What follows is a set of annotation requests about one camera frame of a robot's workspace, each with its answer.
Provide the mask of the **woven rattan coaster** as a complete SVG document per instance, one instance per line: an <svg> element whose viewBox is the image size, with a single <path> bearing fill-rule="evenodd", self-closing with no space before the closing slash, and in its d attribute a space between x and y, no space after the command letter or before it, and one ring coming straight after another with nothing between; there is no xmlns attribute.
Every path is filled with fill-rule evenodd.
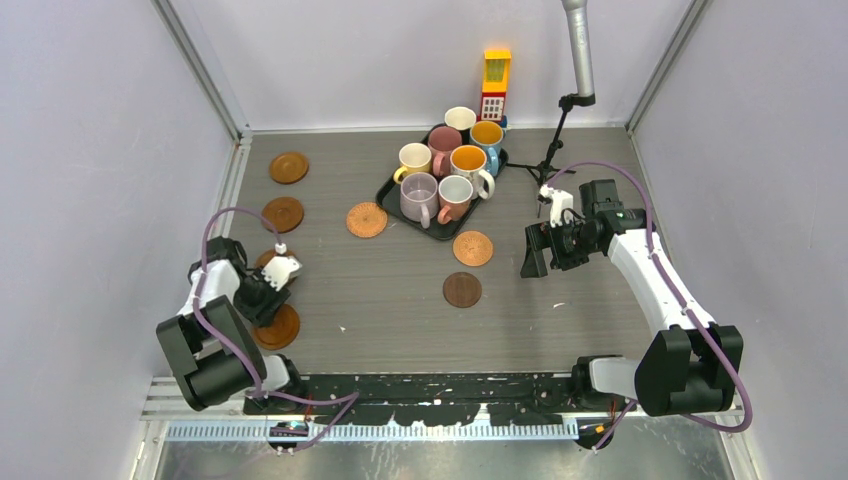
<svg viewBox="0 0 848 480"><path fill-rule="evenodd" d="M373 238L387 226L387 213L374 202L363 202L350 209L346 216L347 230L358 238Z"/></svg>
<svg viewBox="0 0 848 480"><path fill-rule="evenodd" d="M494 245L488 236L480 231L465 231L453 241L452 251L463 265L480 267L494 255Z"/></svg>

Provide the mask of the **dark walnut round coaster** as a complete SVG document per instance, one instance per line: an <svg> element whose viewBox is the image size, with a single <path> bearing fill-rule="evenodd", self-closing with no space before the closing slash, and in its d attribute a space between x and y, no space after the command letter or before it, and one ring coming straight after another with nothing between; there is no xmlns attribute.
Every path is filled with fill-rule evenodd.
<svg viewBox="0 0 848 480"><path fill-rule="evenodd" d="M457 308L474 306L481 299L482 292L480 280L468 272L450 274L444 280L442 287L444 299Z"/></svg>

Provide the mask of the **black plastic tray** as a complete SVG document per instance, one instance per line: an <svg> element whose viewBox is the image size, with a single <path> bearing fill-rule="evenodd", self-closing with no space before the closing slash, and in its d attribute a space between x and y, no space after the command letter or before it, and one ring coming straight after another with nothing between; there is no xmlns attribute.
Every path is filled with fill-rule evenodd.
<svg viewBox="0 0 848 480"><path fill-rule="evenodd" d="M481 202L496 191L508 154L498 143L475 144L464 133L438 125L404 145L399 166L376 194L376 204L427 236L454 238Z"/></svg>

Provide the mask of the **dusty pink mug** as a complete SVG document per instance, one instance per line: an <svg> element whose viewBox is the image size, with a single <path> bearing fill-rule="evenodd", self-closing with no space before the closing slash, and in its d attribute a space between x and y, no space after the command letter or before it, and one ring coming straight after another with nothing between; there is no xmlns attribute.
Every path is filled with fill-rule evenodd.
<svg viewBox="0 0 848 480"><path fill-rule="evenodd" d="M429 133L426 144L432 155L432 174L436 178L449 175L450 155L462 145L460 132L449 126L436 127Z"/></svg>

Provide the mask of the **yellow mug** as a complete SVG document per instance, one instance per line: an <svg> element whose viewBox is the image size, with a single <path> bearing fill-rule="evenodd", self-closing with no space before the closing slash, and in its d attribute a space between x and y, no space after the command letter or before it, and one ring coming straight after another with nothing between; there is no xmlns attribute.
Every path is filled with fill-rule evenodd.
<svg viewBox="0 0 848 480"><path fill-rule="evenodd" d="M403 179L412 173L430 173L432 169L432 152L429 147L420 142L404 145L398 153L399 167L393 174L393 181L401 184Z"/></svg>

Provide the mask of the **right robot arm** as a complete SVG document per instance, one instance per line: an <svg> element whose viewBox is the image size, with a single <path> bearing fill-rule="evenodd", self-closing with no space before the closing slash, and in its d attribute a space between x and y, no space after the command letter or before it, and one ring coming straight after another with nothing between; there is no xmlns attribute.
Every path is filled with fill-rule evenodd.
<svg viewBox="0 0 848 480"><path fill-rule="evenodd" d="M627 281L654 334L640 360L579 358L570 385L574 403L591 411L609 398L635 400L650 416L729 409L742 336L733 326L716 324L697 304L662 251L647 211L626 208L612 179L581 185L581 213L573 211L573 197L563 190L544 185L539 198L551 211L548 221L525 229L521 276L577 268L601 253Z"/></svg>

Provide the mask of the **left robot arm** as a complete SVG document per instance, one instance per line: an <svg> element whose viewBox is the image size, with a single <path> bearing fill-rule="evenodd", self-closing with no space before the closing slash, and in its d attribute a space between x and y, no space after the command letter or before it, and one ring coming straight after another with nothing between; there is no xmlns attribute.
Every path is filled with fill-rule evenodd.
<svg viewBox="0 0 848 480"><path fill-rule="evenodd" d="M302 263L278 244L263 266L250 267L243 245L223 236L208 240L206 253L189 269L184 306L156 327L184 400L202 411L261 389L280 412L298 412L307 389L294 363L262 354L248 329L273 325Z"/></svg>

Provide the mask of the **brown wooden saucer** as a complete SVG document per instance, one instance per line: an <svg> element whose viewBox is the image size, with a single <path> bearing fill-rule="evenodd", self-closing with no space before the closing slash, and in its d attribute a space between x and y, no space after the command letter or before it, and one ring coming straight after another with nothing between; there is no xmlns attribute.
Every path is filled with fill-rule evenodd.
<svg viewBox="0 0 848 480"><path fill-rule="evenodd" d="M254 268L265 269L268 264L271 264L271 269L276 271L292 272L302 268L302 264L291 250L282 254L276 250L267 250L256 259Z"/></svg>
<svg viewBox="0 0 848 480"><path fill-rule="evenodd" d="M309 160L303 153L284 152L270 162L269 176L279 184L294 184L307 175L309 167Z"/></svg>
<svg viewBox="0 0 848 480"><path fill-rule="evenodd" d="M300 332L301 321L297 311L289 304L282 305L270 326L254 327L256 343L266 350L280 350L290 345Z"/></svg>
<svg viewBox="0 0 848 480"><path fill-rule="evenodd" d="M305 217L302 203L294 197L278 197L269 201L262 209L262 215L280 233L296 229Z"/></svg>

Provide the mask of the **salmon pink mug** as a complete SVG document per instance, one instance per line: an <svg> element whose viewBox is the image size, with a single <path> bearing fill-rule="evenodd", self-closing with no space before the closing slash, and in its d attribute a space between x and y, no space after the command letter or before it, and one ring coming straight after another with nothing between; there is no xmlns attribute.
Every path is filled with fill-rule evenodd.
<svg viewBox="0 0 848 480"><path fill-rule="evenodd" d="M474 193L474 187L467 178L460 175L444 177L438 185L438 222L445 225L462 219L469 210Z"/></svg>

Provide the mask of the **white floral orange-inside mug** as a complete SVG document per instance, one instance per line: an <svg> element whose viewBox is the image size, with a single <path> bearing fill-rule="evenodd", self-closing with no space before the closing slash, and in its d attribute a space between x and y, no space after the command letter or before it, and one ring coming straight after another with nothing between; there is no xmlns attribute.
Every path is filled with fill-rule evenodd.
<svg viewBox="0 0 848 480"><path fill-rule="evenodd" d="M450 154L451 173L472 184L473 198L488 200L495 193L495 178L486 168L487 160L486 153L474 145L462 145Z"/></svg>

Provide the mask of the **blue orange-inside mug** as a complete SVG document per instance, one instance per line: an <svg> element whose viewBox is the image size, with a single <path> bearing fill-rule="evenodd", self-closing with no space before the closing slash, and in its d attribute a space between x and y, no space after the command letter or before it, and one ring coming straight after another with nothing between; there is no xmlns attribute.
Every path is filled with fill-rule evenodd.
<svg viewBox="0 0 848 480"><path fill-rule="evenodd" d="M500 153L504 131L492 121L478 121L470 129L470 142L481 148L487 156L486 170L497 177L501 167Z"/></svg>

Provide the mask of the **black tripod stand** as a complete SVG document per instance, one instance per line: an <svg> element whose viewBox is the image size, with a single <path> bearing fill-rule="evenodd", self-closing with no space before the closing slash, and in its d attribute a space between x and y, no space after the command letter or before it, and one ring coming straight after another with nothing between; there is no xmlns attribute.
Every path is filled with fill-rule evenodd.
<svg viewBox="0 0 848 480"><path fill-rule="evenodd" d="M507 168L526 170L529 175L535 180L537 188L540 189L547 182L547 180L554 175L554 167L552 166L552 161L557 151L564 146L564 143L561 140L561 134L568 114L575 107L589 107L593 106L595 102L596 99L594 94L583 96L578 93L571 93L562 96L558 101L558 106L561 110L561 116L556 126L553 138L550 144L548 145L544 159L535 165L507 162L505 166Z"/></svg>

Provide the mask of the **black white-inside mug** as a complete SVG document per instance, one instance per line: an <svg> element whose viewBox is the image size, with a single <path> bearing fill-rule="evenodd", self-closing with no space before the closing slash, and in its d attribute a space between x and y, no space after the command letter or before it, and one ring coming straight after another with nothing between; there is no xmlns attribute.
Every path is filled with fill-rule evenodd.
<svg viewBox="0 0 848 480"><path fill-rule="evenodd" d="M457 130L462 142L468 144L470 142L470 131L477 123L477 115L468 107L455 106L445 112L444 123L446 126Z"/></svg>

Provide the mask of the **grey metal pole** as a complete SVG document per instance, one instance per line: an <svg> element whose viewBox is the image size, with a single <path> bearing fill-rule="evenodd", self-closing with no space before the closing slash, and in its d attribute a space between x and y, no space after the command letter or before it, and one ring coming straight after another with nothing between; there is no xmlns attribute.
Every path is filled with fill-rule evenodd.
<svg viewBox="0 0 848 480"><path fill-rule="evenodd" d="M591 97L595 94L591 57L587 0L562 0L566 14L571 55L577 94Z"/></svg>

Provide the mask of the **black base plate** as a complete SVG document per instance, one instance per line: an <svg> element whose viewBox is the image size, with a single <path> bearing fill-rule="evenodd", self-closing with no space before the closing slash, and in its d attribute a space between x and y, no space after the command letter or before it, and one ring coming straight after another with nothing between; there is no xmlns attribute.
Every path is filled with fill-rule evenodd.
<svg viewBox="0 0 848 480"><path fill-rule="evenodd" d="M339 405L306 406L271 398L247 399L246 415L296 415L309 412L326 425L358 395L342 425L468 425L487 411L494 426L553 425L560 414L596 414L609 419L627 400L591 392L582 380L562 373L314 374L285 389L312 400L339 399Z"/></svg>

